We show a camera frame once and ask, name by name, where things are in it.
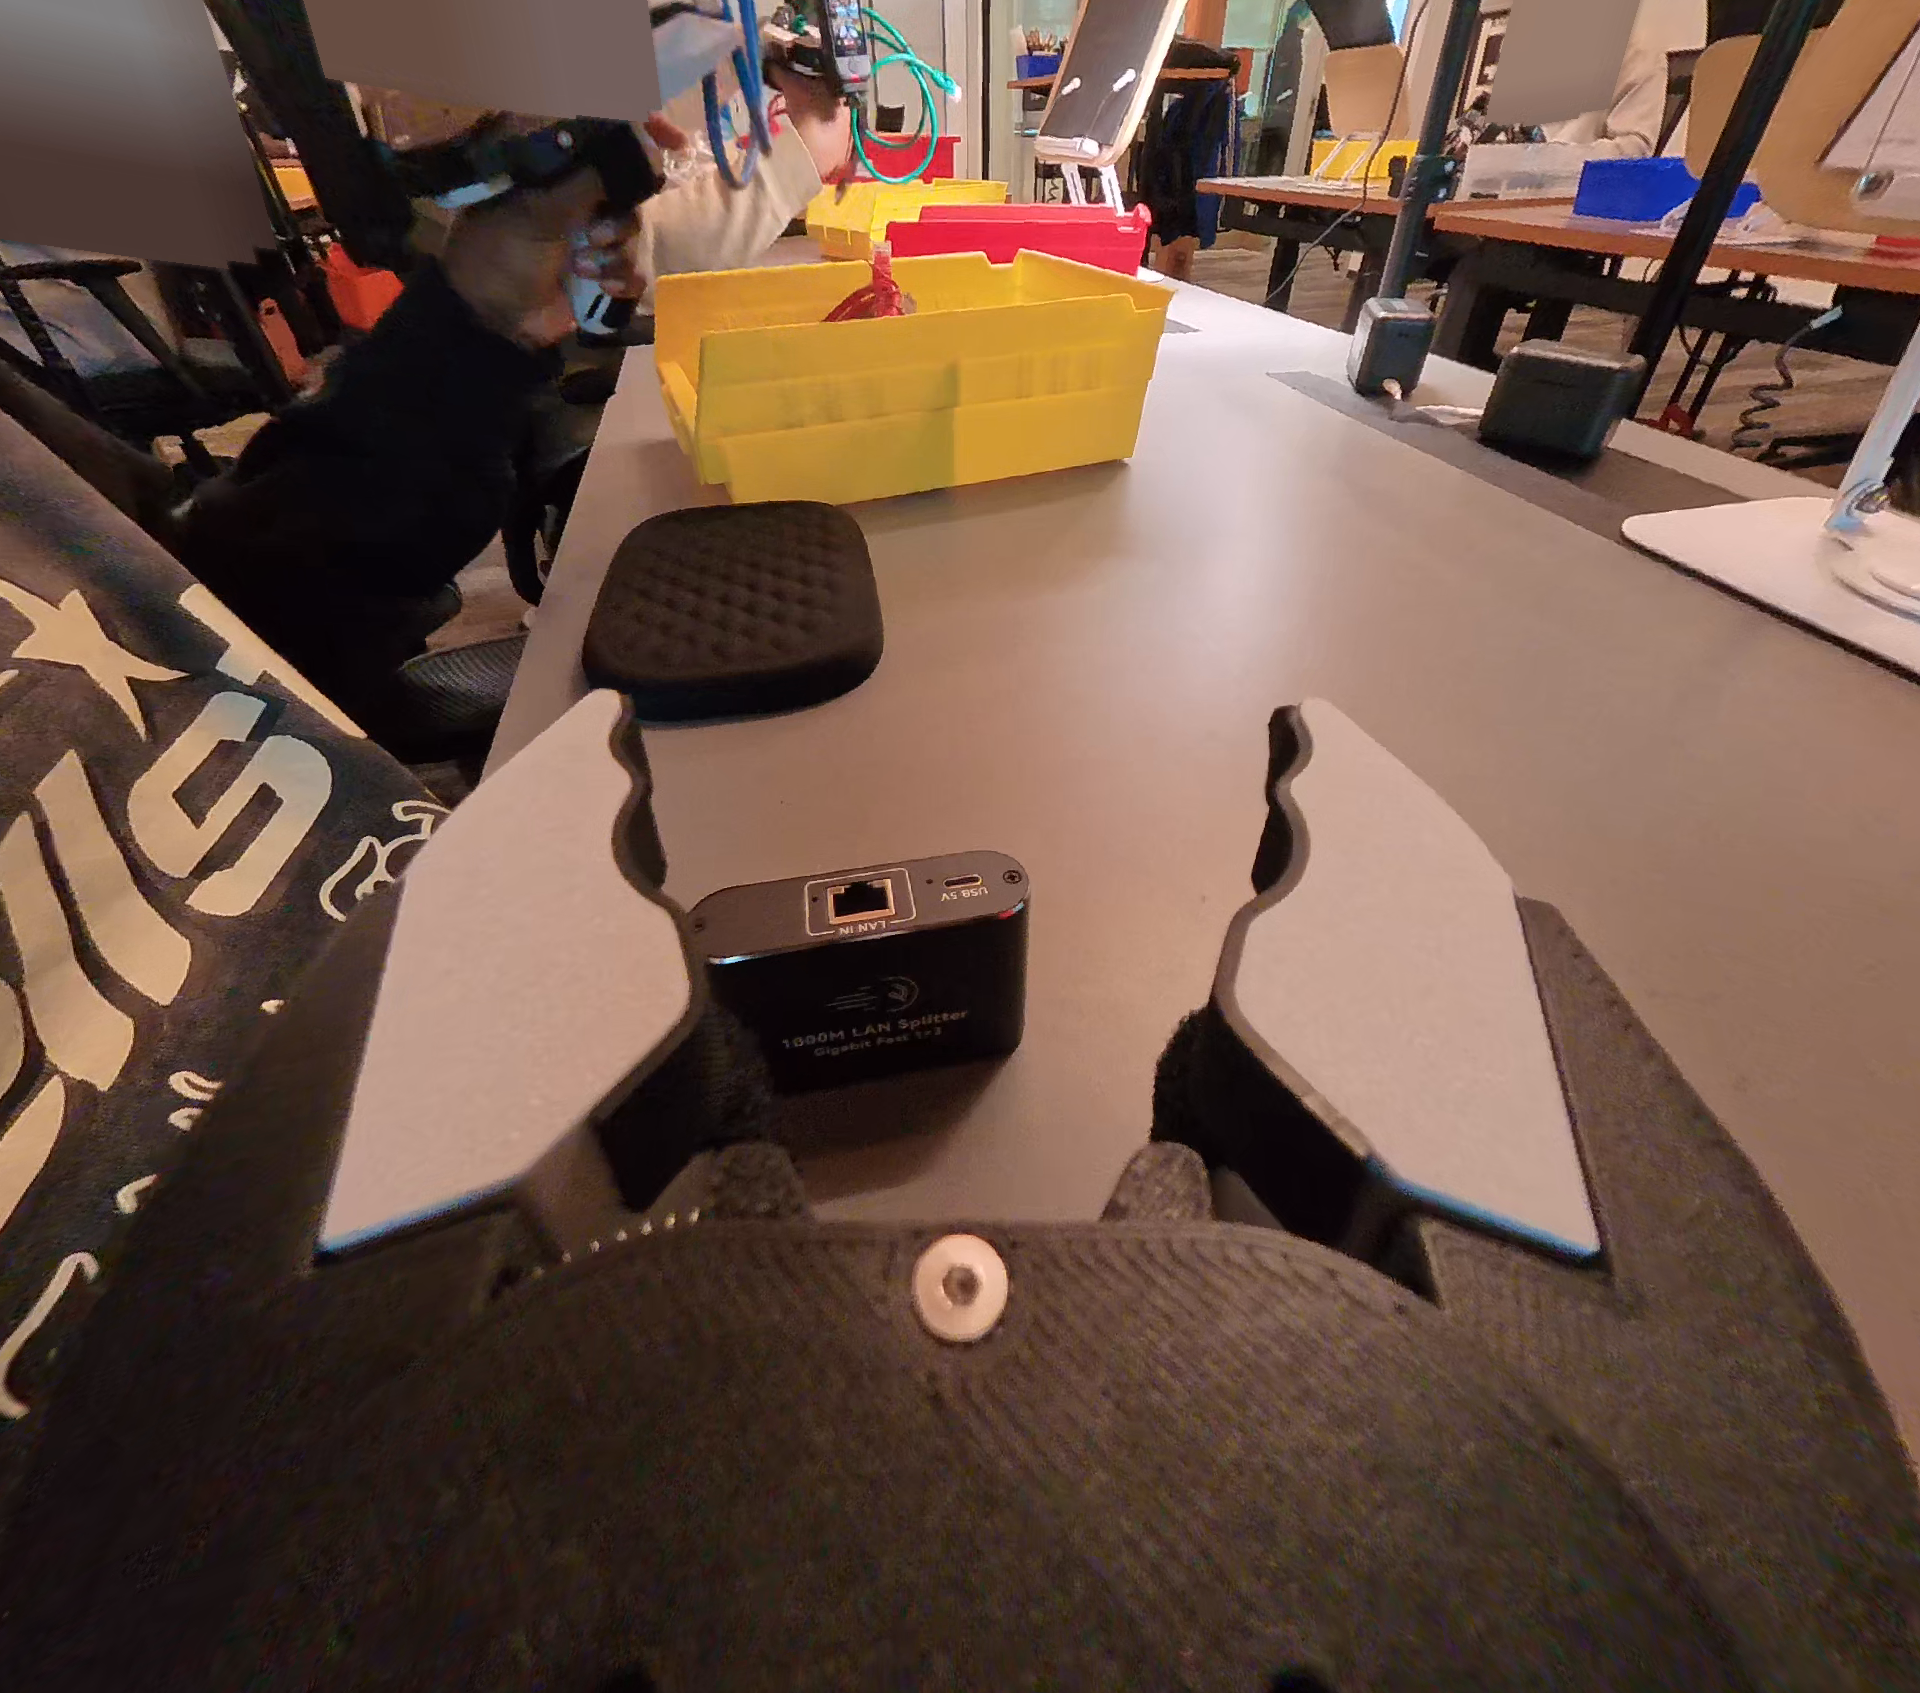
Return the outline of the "black ethernet adapter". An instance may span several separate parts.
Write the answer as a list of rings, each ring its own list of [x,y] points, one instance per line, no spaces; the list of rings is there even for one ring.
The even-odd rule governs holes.
[[[807,1094],[1009,1060],[1028,891],[1012,855],[959,850],[717,888],[685,921],[777,1093]]]

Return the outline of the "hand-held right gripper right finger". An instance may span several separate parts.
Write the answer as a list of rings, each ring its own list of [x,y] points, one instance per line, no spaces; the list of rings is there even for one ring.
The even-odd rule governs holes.
[[[1213,1163],[1354,1259],[1382,1259],[1409,1219],[1603,1257],[1497,855],[1319,698],[1273,713],[1261,795],[1253,895],[1213,975]]]

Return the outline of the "grey box device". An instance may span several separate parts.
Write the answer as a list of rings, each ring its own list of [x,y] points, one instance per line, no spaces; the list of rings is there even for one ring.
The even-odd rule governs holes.
[[[1589,355],[1523,341],[1496,371],[1475,438],[1541,466],[1589,466],[1629,418],[1647,383],[1641,355]]]

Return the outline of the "blue plastic bin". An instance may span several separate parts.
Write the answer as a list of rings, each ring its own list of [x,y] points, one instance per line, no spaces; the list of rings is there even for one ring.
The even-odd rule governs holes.
[[[1670,224],[1685,220],[1697,175],[1673,153],[1592,157],[1578,175],[1574,216],[1618,224]]]

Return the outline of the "black mesh office chair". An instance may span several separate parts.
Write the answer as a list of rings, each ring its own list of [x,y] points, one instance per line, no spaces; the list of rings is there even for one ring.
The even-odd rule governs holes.
[[[508,710],[523,643],[563,547],[588,458],[574,458],[538,492],[523,492],[503,533],[505,574],[523,624],[453,650],[423,650],[399,674],[400,721],[392,752],[415,770],[457,769],[477,779]]]

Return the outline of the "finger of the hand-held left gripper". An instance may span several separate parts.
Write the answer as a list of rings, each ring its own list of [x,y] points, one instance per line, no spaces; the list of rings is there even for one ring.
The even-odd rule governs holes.
[[[685,97],[702,79],[718,76],[724,67],[733,67],[739,23],[696,6],[654,6],[651,49],[658,72],[658,97]]]

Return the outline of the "small yellow plastic bin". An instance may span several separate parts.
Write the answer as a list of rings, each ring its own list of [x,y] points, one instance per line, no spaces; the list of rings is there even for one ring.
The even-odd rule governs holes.
[[[828,261],[868,263],[895,222],[920,220],[939,205],[1003,205],[1003,182],[854,182],[818,193],[803,212],[803,230]]]

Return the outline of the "rounded pale sign board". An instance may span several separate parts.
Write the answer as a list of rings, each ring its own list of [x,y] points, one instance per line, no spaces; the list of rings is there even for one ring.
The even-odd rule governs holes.
[[[1033,157],[1113,169],[1138,132],[1187,0],[1086,0],[1077,12]]]

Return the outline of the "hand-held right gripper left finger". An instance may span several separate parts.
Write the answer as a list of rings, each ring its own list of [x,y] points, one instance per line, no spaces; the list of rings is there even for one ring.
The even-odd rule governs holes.
[[[651,822],[641,728],[581,698],[497,769],[399,884],[322,1255],[488,1211],[593,1255],[632,1211],[603,1126],[695,1032],[707,982]]]

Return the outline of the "black slanted pole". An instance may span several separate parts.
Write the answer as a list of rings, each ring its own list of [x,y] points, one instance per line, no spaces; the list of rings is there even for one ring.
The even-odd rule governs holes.
[[[1788,90],[1788,79],[1808,47],[1819,8],[1822,0],[1775,0],[1769,8],[1769,19],[1741,73],[1732,113],[1719,124],[1715,152],[1697,179],[1697,193],[1679,222],[1629,344],[1629,351],[1647,361],[1649,378],[1664,356],[1668,341],[1693,296],[1693,285],[1715,250],[1732,200]]]

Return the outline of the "black mesh pad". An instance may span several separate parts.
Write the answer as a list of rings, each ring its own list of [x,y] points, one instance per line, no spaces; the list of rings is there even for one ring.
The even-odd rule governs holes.
[[[762,718],[846,698],[884,643],[868,534],[841,508],[692,504],[614,549],[581,673],[641,721]]]

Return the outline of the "large yellow plastic bin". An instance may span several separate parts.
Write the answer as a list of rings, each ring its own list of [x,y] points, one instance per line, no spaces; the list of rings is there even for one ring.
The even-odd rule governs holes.
[[[741,503],[861,504],[1127,460],[1172,293],[1023,250],[907,257],[914,312],[828,318],[863,263],[655,283],[670,429]]]

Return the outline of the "person's left hand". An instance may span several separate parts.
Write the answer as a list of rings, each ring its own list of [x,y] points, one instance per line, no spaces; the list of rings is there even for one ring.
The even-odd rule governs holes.
[[[495,335],[545,351],[577,324],[577,283],[600,287],[593,182],[505,193],[453,215],[438,263],[448,285]]]

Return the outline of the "wooden office desk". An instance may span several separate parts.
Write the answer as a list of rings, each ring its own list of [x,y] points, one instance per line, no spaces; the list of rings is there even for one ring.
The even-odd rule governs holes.
[[[1290,175],[1215,179],[1198,190],[1220,200],[1225,230],[1290,245],[1290,256],[1275,256],[1267,283],[1279,311],[1286,311],[1308,245],[1361,256],[1342,320],[1346,333],[1354,330],[1357,307],[1385,287],[1397,193]],[[1663,224],[1579,216],[1570,200],[1435,202],[1416,256],[1417,278],[1449,270],[1431,355],[1492,371],[1497,330],[1509,311],[1526,304],[1545,311],[1541,335],[1551,341],[1567,333],[1578,307],[1638,324],[1655,281],[1629,278],[1627,267],[1659,270],[1670,246],[1673,234]],[[1918,256],[1852,245],[1758,245],[1732,234],[1715,241],[1679,311],[1679,330],[1780,344],[1819,315],[1814,304],[1792,302],[1786,283],[1832,287],[1837,318],[1814,333],[1815,355],[1893,364],[1918,330]]]

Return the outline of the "instruction poster board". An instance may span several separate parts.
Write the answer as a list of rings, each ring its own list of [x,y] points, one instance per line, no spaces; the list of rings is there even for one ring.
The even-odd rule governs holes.
[[[1775,105],[1749,179],[1775,215],[1830,234],[1918,234],[1918,202],[1869,215],[1854,200],[1859,169],[1826,169],[1822,157],[1918,35],[1918,0],[1843,0],[1814,27]]]

